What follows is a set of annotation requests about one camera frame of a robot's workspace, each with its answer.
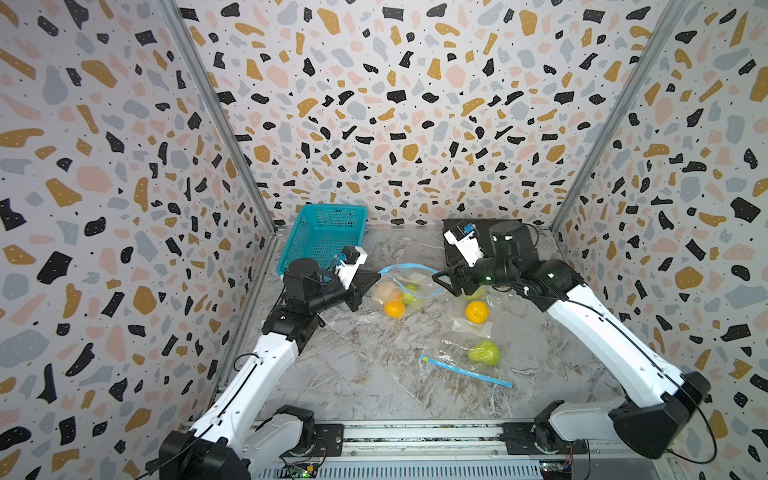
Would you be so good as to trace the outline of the beige fruit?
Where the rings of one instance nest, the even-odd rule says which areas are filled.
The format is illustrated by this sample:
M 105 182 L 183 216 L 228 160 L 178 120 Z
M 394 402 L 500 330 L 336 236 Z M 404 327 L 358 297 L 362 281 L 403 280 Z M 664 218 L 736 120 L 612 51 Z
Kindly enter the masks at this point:
M 401 288 L 393 281 L 380 280 L 373 286 L 371 298 L 385 305 L 401 298 Z

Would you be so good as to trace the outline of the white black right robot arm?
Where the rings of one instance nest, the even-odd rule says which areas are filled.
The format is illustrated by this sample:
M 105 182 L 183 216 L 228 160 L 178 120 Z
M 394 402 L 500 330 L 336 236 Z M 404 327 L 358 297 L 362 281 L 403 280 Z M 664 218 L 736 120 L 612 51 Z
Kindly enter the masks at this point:
M 684 373 L 644 345 L 565 261 L 542 259 L 523 222 L 449 220 L 443 236 L 447 252 L 458 257 L 434 274 L 438 285 L 454 296 L 481 286 L 510 289 L 565 326 L 623 389 L 603 403 L 551 402 L 531 425 L 538 450 L 609 441 L 647 459 L 670 453 L 711 389 L 702 374 Z

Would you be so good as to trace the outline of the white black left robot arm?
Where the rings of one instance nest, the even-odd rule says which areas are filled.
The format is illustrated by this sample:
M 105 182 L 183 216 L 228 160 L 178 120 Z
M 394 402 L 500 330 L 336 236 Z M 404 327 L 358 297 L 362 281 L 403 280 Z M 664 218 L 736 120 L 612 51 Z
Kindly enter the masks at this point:
M 283 406 L 260 426 L 253 424 L 283 374 L 304 351 L 321 315 L 340 304 L 359 309 L 380 279 L 365 268 L 366 252 L 347 246 L 333 267 L 300 258 L 285 269 L 279 300 L 270 310 L 254 349 L 238 357 L 238 371 L 224 392 L 192 427 L 173 431 L 159 449 L 162 479 L 252 479 L 284 454 L 315 445 L 310 410 Z

